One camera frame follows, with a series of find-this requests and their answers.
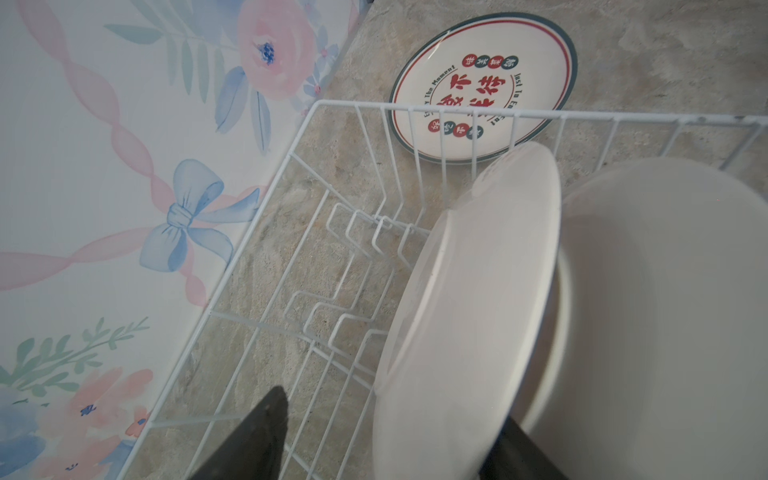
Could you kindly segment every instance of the floral wallpaper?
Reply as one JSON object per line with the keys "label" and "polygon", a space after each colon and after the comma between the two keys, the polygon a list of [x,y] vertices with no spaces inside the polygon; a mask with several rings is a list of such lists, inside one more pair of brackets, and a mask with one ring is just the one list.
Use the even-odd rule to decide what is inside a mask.
{"label": "floral wallpaper", "polygon": [[0,4],[0,478],[119,476],[366,6]]}

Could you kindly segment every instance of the blue bow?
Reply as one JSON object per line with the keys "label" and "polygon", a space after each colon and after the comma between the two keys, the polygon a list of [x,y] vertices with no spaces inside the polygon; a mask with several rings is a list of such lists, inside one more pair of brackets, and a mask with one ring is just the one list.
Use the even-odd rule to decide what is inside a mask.
{"label": "blue bow", "polygon": [[225,262],[232,260],[232,242],[213,228],[190,228],[194,219],[209,223],[250,222],[256,215],[259,189],[234,205],[201,213],[224,190],[224,182],[201,162],[182,161],[174,172],[176,203],[168,209],[167,222],[153,229],[141,248],[139,264],[158,272],[175,272],[187,258],[187,235]]}

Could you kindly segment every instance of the dish rack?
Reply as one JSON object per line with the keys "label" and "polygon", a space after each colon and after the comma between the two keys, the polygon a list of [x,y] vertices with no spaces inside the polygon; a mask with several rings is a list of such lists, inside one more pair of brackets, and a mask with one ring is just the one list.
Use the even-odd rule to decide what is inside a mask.
{"label": "dish rack", "polygon": [[[491,163],[477,162],[474,136],[469,165],[448,164],[444,149],[442,163],[421,161],[418,145],[410,153],[393,143],[391,110],[411,121],[436,114],[440,131],[446,114],[471,115],[473,127],[483,115],[511,118],[513,146],[518,119],[552,121],[536,141],[565,182],[612,159],[668,154],[738,173],[768,125],[757,116],[317,101],[118,480],[188,477],[275,384],[291,408],[280,480],[372,478],[372,384],[389,323],[429,228]],[[230,336],[232,347],[219,351],[211,335]],[[206,345],[218,363],[196,359]],[[149,454],[164,465],[147,467]]]}

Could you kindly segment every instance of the white plate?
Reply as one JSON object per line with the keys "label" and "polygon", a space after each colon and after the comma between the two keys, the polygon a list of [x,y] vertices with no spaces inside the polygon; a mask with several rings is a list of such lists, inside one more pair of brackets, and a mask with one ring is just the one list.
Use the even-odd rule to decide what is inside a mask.
{"label": "white plate", "polygon": [[531,438],[571,480],[768,478],[768,204],[707,165],[570,186],[574,310]]}
{"label": "white plate", "polygon": [[378,480],[474,478],[528,365],[560,208],[554,158],[528,142],[487,168],[438,220],[376,372]]}
{"label": "white plate", "polygon": [[[496,13],[455,25],[424,45],[409,60],[392,88],[397,104],[487,106],[556,110],[576,79],[573,42],[556,24],[525,13]],[[442,161],[438,114],[415,112],[421,158]],[[472,161],[472,116],[444,114],[446,161]],[[517,144],[533,138],[549,121],[521,118]],[[413,152],[407,111],[390,111],[389,124]],[[509,149],[512,119],[478,118],[478,161]]]}

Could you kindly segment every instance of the pink ribbon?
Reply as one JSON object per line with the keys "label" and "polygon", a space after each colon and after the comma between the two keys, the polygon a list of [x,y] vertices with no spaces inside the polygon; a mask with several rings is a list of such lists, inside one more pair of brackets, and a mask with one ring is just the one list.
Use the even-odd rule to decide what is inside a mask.
{"label": "pink ribbon", "polygon": [[[32,37],[51,58],[61,63],[67,82],[83,107],[94,117],[111,126],[114,152],[130,169],[149,179],[152,203],[160,212],[168,212],[168,208],[175,201],[174,192],[165,181],[154,174],[154,163],[147,147],[120,124],[120,105],[112,85],[98,73],[70,59],[64,29],[45,0],[17,0],[16,5]],[[209,208],[216,210],[227,207],[247,197],[258,187],[249,187],[237,197],[221,195]],[[73,263],[100,262],[128,255],[141,248],[151,231],[152,227],[145,227],[115,233],[90,242],[69,257],[0,252],[0,291],[40,282]],[[205,285],[192,273],[193,265],[194,252],[190,248],[179,273],[186,278],[185,293],[190,303],[205,306]]]}

